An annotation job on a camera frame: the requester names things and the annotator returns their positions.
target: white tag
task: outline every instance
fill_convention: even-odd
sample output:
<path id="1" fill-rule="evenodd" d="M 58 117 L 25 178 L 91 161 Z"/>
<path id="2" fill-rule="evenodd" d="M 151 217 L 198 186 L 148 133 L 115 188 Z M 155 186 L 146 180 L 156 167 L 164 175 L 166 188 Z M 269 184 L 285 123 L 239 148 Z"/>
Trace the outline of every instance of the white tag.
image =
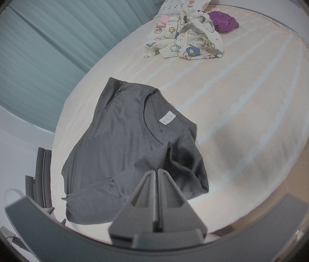
<path id="1" fill-rule="evenodd" d="M 168 111 L 165 116 L 163 116 L 159 121 L 164 125 L 169 124 L 176 117 L 171 111 Z"/>

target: curtain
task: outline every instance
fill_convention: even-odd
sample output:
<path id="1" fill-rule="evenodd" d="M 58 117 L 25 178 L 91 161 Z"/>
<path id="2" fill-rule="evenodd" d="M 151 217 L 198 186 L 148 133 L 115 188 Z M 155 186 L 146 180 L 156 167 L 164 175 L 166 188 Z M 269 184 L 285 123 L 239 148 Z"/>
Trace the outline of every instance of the curtain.
<path id="1" fill-rule="evenodd" d="M 0 105 L 54 132 L 68 95 L 158 0 L 13 0 L 0 17 Z"/>

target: purple garment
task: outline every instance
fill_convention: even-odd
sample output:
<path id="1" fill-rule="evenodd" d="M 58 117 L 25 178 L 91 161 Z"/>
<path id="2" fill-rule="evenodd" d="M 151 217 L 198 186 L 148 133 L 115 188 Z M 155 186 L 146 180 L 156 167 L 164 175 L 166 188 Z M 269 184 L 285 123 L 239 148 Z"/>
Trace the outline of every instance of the purple garment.
<path id="1" fill-rule="evenodd" d="M 220 11 L 212 11 L 207 14 L 209 15 L 210 20 L 213 22 L 214 28 L 218 31 L 218 33 L 230 32 L 239 27 L 239 24 L 235 18 L 228 14 Z"/>

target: mattress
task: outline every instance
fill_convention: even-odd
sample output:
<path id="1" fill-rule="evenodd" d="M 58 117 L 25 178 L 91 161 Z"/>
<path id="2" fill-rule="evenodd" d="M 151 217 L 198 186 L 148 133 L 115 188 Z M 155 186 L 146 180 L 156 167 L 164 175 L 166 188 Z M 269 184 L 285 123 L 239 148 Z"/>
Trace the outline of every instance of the mattress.
<path id="1" fill-rule="evenodd" d="M 222 34 L 222 58 L 141 58 L 156 18 L 110 50 L 69 95 L 51 160 L 52 204 L 59 221 L 66 210 L 61 169 L 90 125 L 111 76 L 158 88 L 197 124 L 196 145 L 210 190 L 189 203 L 209 232 L 248 214 L 286 178 L 309 137 L 309 45 L 255 12 L 221 5 L 209 5 L 206 11 L 222 11 L 239 22 L 239 28 Z M 110 242 L 110 224 L 66 226 Z"/>

